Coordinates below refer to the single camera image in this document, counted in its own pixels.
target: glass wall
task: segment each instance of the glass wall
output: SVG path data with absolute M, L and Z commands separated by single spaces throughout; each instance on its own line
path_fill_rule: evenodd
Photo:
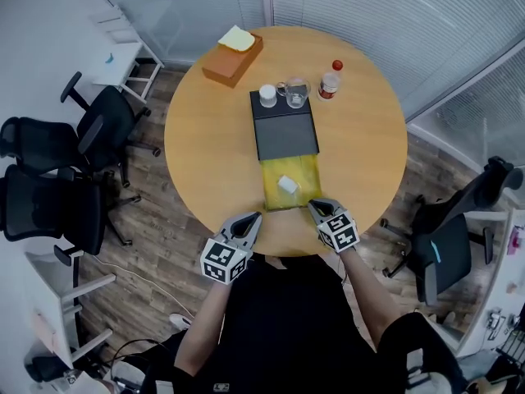
M 411 125 L 478 165 L 494 155 L 525 165 L 525 49 Z
M 381 69 L 410 117 L 525 29 L 525 0 L 273 0 L 276 25 L 351 42 Z
M 262 0 L 109 0 L 165 61 L 194 62 L 228 29 L 264 26 Z

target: clear glass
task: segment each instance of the clear glass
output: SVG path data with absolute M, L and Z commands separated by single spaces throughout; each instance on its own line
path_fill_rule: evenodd
M 310 94 L 310 83 L 300 77 L 290 77 L 286 82 L 279 82 L 277 93 L 286 97 L 291 108 L 301 108 Z

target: white cube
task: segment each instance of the white cube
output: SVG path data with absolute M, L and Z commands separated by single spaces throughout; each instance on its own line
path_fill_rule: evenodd
M 200 255 L 200 268 L 204 276 L 229 285 L 246 269 L 252 254 L 209 238 Z
M 355 221 L 348 210 L 317 225 L 317 232 L 319 232 L 322 243 L 332 248 L 336 253 L 340 253 L 359 242 Z

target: office chair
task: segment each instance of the office chair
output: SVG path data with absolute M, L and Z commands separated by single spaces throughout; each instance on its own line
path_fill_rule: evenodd
M 126 188 L 130 185 L 127 180 L 126 146 L 151 150 L 155 157 L 161 154 L 161 150 L 151 144 L 128 140 L 140 118 L 149 117 L 151 111 L 144 107 L 135 116 L 126 98 L 113 86 L 104 88 L 93 103 L 88 105 L 75 90 L 80 77 L 82 73 L 77 71 L 60 96 L 60 102 L 63 103 L 69 96 L 85 110 L 76 127 L 80 140 L 78 150 L 85 155 L 90 167 L 96 172 L 117 164 L 122 186 Z
M 412 222 L 412 234 L 391 226 L 384 218 L 380 226 L 410 241 L 411 250 L 391 271 L 383 269 L 385 277 L 392 278 L 408 266 L 416 275 L 418 299 L 434 305 L 436 297 L 445 289 L 470 273 L 469 241 L 483 245 L 485 263 L 493 257 L 493 234 L 486 227 L 483 235 L 469 232 L 463 213 L 494 206 L 505 187 L 517 190 L 523 182 L 523 172 L 497 156 L 490 158 L 484 172 L 449 200 L 427 204 L 424 197 L 416 199 L 421 207 Z
M 0 157 L 16 159 L 18 167 L 28 175 L 42 175 L 69 166 L 90 174 L 78 145 L 73 127 L 61 122 L 11 117 L 0 129 Z
M 8 241 L 34 236 L 64 236 L 73 247 L 54 246 L 54 254 L 67 266 L 71 255 L 85 251 L 100 252 L 104 228 L 113 231 L 123 246 L 125 240 L 109 219 L 107 212 L 128 203 L 138 203 L 140 196 L 106 205 L 107 175 L 95 182 L 71 168 L 59 170 L 56 177 L 29 176 L 10 165 L 0 179 L 0 227 Z

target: white container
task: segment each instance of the white container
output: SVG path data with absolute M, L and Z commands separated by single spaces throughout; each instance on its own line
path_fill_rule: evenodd
M 277 103 L 276 87 L 274 85 L 262 85 L 259 89 L 261 105 L 271 108 Z
M 321 101 L 329 101 L 334 97 L 341 82 L 339 71 L 343 68 L 343 62 L 335 60 L 332 64 L 332 71 L 328 71 L 322 76 L 317 98 Z

